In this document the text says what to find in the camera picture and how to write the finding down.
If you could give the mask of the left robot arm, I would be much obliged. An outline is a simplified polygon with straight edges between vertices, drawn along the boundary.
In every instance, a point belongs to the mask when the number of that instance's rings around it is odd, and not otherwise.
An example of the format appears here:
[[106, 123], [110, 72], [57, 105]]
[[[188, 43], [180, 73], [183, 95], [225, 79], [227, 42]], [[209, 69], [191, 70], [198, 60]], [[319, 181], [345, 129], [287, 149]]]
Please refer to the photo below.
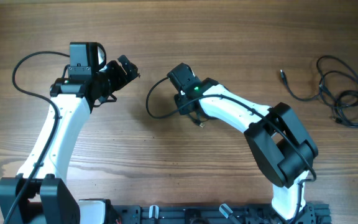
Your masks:
[[125, 55], [108, 61], [97, 42], [72, 42], [69, 64], [50, 87], [50, 96], [28, 95], [49, 104], [37, 141], [15, 177], [0, 180], [5, 223], [121, 223], [108, 199], [76, 200], [67, 171], [78, 135], [94, 108], [117, 100], [114, 92], [140, 76]]

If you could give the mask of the black cable gold usb plug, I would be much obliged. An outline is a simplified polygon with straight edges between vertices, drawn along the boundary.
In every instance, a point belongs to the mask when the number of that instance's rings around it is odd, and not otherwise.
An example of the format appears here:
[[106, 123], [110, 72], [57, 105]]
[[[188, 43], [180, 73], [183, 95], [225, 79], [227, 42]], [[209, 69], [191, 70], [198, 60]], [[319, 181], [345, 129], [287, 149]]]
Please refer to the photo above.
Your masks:
[[195, 125], [197, 125], [201, 128], [203, 128], [205, 126], [205, 122], [209, 121], [209, 118], [205, 118], [203, 115], [201, 115], [200, 113], [196, 113], [196, 112], [189, 113], [188, 117], [191, 119], [191, 121]]

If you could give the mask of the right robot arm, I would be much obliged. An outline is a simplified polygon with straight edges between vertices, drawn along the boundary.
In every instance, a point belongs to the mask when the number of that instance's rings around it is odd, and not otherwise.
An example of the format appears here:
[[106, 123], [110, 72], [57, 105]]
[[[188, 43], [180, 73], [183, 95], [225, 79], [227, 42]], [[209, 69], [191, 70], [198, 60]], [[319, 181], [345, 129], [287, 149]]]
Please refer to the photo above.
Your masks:
[[273, 185], [272, 208], [289, 223], [306, 209], [303, 187], [316, 180], [318, 148], [295, 112], [285, 103], [258, 105], [231, 93], [216, 80], [200, 80], [185, 63], [167, 74], [180, 114], [200, 112], [242, 132], [263, 175]]

